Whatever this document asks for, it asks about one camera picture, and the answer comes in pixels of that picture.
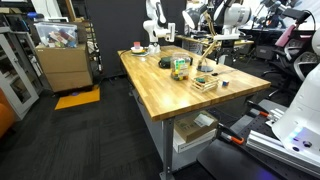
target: yellow floor mat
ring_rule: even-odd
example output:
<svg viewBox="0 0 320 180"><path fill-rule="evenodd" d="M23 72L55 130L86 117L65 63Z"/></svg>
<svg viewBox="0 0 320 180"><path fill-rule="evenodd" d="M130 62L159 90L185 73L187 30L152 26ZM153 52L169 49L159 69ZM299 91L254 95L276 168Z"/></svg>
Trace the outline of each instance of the yellow floor mat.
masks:
<svg viewBox="0 0 320 180"><path fill-rule="evenodd" d="M98 86L93 86L92 91L73 93L69 96L60 97L55 110L96 101L100 101L100 88Z"/></svg>

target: black wall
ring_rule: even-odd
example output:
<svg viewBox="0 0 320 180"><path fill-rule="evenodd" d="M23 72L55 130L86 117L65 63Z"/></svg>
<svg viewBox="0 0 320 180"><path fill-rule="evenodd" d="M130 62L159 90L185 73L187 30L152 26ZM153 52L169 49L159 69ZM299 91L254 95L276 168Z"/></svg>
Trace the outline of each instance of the black wall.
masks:
<svg viewBox="0 0 320 180"><path fill-rule="evenodd" d="M184 20L182 11L186 0L162 0L162 7L168 22L176 23L176 30L182 34ZM87 8L96 32L97 42L104 66L104 77L123 74L120 68L118 50L127 50L134 41L148 46L149 37L143 29L148 19L146 0L88 0ZM160 45L167 44L160 40Z"/></svg>

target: wooden table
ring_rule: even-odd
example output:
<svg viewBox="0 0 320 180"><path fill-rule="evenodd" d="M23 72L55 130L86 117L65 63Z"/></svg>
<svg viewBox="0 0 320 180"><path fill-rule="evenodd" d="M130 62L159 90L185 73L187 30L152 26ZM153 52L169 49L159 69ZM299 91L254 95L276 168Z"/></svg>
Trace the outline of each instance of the wooden table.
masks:
<svg viewBox="0 0 320 180"><path fill-rule="evenodd" d="M200 56L175 46L161 47L161 52L146 57L132 56L131 52L118 51L122 63L133 82L133 94L148 126L153 141L163 160L162 179L171 179L172 171L194 162L196 155L206 145L191 148L177 154L172 149L174 120L191 113L208 109L219 103L241 96L253 95L270 87L270 82L241 71L221 74L220 80L228 80L229 86L222 87L221 82L216 89L205 93L191 87L191 80L175 81L170 77L171 69L160 69L158 61L161 57L171 56L174 52L185 52L193 57L193 66L189 79L203 75L196 70ZM208 60L214 72L233 70L233 68Z"/></svg>

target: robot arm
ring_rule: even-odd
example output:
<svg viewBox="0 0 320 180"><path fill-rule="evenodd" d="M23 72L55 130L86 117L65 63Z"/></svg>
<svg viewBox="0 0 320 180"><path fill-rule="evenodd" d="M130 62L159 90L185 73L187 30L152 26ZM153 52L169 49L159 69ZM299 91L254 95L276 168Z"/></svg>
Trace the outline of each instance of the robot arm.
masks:
<svg viewBox="0 0 320 180"><path fill-rule="evenodd" d="M146 1L147 15L151 20L143 23L144 29L149 34L149 53L160 52L158 38L165 38L166 41L173 42L175 37L175 24L167 23L164 17L160 0Z"/></svg>
<svg viewBox="0 0 320 180"><path fill-rule="evenodd" d="M320 55L320 29L312 38L312 48ZM272 131L288 152L302 161L312 162L320 167L320 64L303 81L298 93L285 114L272 125Z"/></svg>
<svg viewBox="0 0 320 180"><path fill-rule="evenodd" d="M287 6L285 6L281 4L279 0L262 0L260 2L260 4L266 6L270 11L275 11L276 9L285 11L288 8L294 8L296 6L299 6L301 3L301 0L289 0Z"/></svg>
<svg viewBox="0 0 320 180"><path fill-rule="evenodd" d="M148 17L157 21L158 26L165 27L167 20L164 17L160 0L147 0L146 6Z"/></svg>
<svg viewBox="0 0 320 180"><path fill-rule="evenodd" d="M221 3L214 13L214 22L223 26L223 35L217 35L215 40L236 40L240 38L237 27L246 24L251 16L250 7L234 3L235 0L227 0Z"/></svg>

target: wooden tray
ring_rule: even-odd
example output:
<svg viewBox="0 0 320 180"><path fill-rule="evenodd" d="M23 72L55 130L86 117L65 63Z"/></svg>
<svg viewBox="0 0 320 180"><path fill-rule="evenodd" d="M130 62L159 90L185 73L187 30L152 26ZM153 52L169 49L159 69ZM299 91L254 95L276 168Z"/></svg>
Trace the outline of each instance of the wooden tray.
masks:
<svg viewBox="0 0 320 180"><path fill-rule="evenodd" d="M202 75L192 79L192 87L199 90L200 92L206 92L210 89L216 88L218 85L219 78L211 75Z"/></svg>

